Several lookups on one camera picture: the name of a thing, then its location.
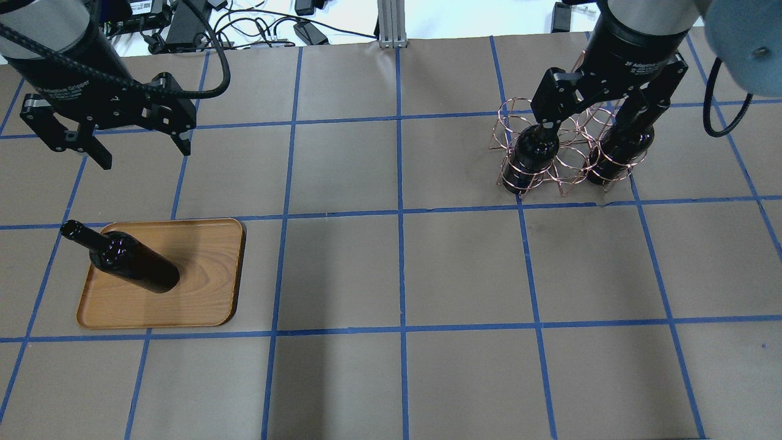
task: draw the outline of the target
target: metal frame post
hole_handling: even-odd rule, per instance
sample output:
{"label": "metal frame post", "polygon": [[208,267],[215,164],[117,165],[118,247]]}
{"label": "metal frame post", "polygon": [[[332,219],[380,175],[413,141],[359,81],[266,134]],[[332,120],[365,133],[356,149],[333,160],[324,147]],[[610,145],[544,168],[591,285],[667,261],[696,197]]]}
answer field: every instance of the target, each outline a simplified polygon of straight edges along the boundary
{"label": "metal frame post", "polygon": [[404,30],[404,0],[378,0],[381,49],[407,47]]}

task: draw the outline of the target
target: power adapter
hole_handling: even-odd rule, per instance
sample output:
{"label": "power adapter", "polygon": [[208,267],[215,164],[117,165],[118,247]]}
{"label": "power adapter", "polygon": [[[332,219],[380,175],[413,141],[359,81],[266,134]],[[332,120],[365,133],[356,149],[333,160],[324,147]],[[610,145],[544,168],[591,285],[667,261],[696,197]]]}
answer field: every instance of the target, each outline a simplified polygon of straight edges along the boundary
{"label": "power adapter", "polygon": [[571,6],[562,2],[554,3],[551,11],[551,33],[570,32]]}
{"label": "power adapter", "polygon": [[212,6],[212,9],[219,11],[228,6],[228,0],[207,0]]}
{"label": "power adapter", "polygon": [[296,0],[296,15],[311,16],[315,14],[315,8],[323,9],[326,0]]}
{"label": "power adapter", "polygon": [[306,23],[296,23],[293,25],[293,31],[296,32],[296,36],[301,38],[307,45],[327,45],[328,38],[320,32],[314,24],[307,21]]}

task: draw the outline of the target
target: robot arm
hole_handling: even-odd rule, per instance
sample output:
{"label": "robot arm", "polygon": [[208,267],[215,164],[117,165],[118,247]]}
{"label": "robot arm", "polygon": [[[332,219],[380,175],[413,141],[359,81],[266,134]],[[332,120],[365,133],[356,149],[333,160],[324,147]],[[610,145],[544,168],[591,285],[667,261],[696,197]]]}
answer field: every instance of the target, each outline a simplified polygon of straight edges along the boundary
{"label": "robot arm", "polygon": [[[729,16],[751,8],[748,3],[758,2],[742,2],[737,6],[737,2],[730,0],[597,0],[601,17],[581,65],[573,72],[552,67],[546,71],[535,92],[531,107],[537,124],[518,137],[509,153],[502,174],[505,187],[523,195],[536,185],[536,179],[551,165],[558,152],[557,133],[568,117],[597,103],[625,99],[613,128],[601,140],[602,154],[593,152],[590,164],[594,166],[587,175],[593,183],[607,185],[613,182],[651,145],[654,139],[652,125],[668,109],[671,95],[687,72],[687,64],[676,48],[704,11],[707,35],[711,35],[709,41],[721,41],[712,42],[718,56],[725,56],[726,64],[730,60],[734,65],[732,72],[746,73],[740,84],[750,92],[782,95],[780,82],[769,81],[769,78],[778,77],[781,68],[777,65],[780,57],[771,53],[778,48],[778,36],[771,38],[772,32],[769,32],[766,40],[772,41],[760,46],[762,49],[748,51],[747,47],[766,40],[760,38],[760,42],[736,44],[724,41],[713,26],[711,30],[709,28],[709,19],[713,23],[733,23]],[[776,3],[777,7],[751,9],[744,15],[765,13],[769,29],[778,30],[780,25],[773,20],[779,21],[782,2],[763,3]],[[747,27],[745,30],[752,33],[748,29],[753,20],[738,21],[746,23],[743,25]],[[777,45],[775,49],[770,49],[772,44]],[[749,63],[746,58],[750,53],[752,61]],[[708,88],[707,98],[710,101]],[[712,135],[726,134],[729,129]]]}
{"label": "robot arm", "polygon": [[[199,18],[216,41],[206,18]],[[157,130],[187,156],[196,126],[191,99],[218,96],[230,81],[218,46],[224,78],[213,90],[183,91],[167,72],[138,83],[79,0],[0,2],[0,53],[38,92],[23,99],[20,116],[30,129],[50,150],[86,153],[103,169],[111,168],[112,157],[93,136],[96,128],[135,124]],[[76,121],[78,129],[67,130],[55,113]]]}

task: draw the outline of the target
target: black wine bottle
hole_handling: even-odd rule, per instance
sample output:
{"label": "black wine bottle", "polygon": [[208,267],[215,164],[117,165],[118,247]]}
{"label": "black wine bottle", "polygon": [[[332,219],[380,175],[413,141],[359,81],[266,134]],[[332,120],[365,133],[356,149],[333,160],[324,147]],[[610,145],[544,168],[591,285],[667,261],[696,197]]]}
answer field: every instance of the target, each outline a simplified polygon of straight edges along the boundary
{"label": "black wine bottle", "polygon": [[503,170],[505,188],[522,196],[535,186],[548,169],[559,151],[557,129],[545,128],[541,124],[527,127],[516,140]]}
{"label": "black wine bottle", "polygon": [[89,249],[90,261],[102,272],[158,294],[168,292],[179,282],[177,266],[130,234],[111,231],[104,235],[76,220],[63,223],[59,231],[68,240]]}

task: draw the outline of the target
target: wooden tray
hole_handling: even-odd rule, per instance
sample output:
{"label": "wooden tray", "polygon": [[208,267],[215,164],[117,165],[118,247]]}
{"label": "wooden tray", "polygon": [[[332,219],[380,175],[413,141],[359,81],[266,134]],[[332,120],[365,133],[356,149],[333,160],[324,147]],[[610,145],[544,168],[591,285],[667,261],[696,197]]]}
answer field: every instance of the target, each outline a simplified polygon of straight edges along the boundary
{"label": "wooden tray", "polygon": [[156,294],[100,272],[93,265],[76,314],[88,329],[219,326],[236,310],[244,228],[233,218],[121,222],[123,231],[173,262],[179,283]]}

